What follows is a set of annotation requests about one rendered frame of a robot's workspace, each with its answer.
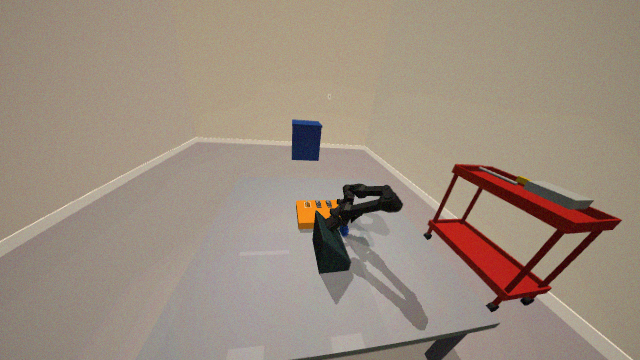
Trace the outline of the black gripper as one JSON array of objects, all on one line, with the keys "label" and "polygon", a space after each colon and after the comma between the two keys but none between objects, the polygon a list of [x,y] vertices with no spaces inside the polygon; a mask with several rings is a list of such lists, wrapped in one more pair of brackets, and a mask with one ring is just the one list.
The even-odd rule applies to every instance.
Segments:
[{"label": "black gripper", "polygon": [[[330,209],[330,211],[329,211],[329,212],[330,212],[330,214],[331,214],[331,215],[333,215],[333,214],[332,214],[332,211],[333,211],[334,209],[335,209],[335,208],[331,208],[331,209]],[[355,215],[355,216],[351,219],[351,223],[353,223],[353,222],[354,222],[358,217],[360,217],[360,216],[362,216],[362,215],[363,215],[363,214]]]}]

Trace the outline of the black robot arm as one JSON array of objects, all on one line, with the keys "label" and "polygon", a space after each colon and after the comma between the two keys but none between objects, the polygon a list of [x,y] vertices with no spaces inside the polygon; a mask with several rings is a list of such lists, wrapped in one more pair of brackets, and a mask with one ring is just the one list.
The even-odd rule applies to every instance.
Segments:
[{"label": "black robot arm", "polygon": [[[403,204],[397,197],[395,192],[389,185],[384,186],[366,186],[364,184],[344,185],[343,186],[344,199],[337,199],[338,206],[332,211],[330,217],[324,220],[326,228],[334,233],[341,225],[347,226],[349,220],[355,215],[385,211],[388,213],[395,213],[401,210]],[[381,196],[377,200],[368,201],[356,205],[351,205],[354,202],[355,195],[358,198],[366,198],[367,196]],[[342,203],[342,201],[344,203]],[[343,220],[342,220],[342,219]]]}]

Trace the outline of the orange flat plate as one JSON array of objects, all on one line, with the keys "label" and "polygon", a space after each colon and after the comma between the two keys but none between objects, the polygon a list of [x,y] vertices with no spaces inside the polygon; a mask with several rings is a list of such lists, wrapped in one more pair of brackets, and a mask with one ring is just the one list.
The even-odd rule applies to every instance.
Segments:
[{"label": "orange flat plate", "polygon": [[314,229],[315,210],[327,219],[330,209],[337,206],[337,200],[307,200],[307,205],[306,201],[296,201],[298,229]]}]

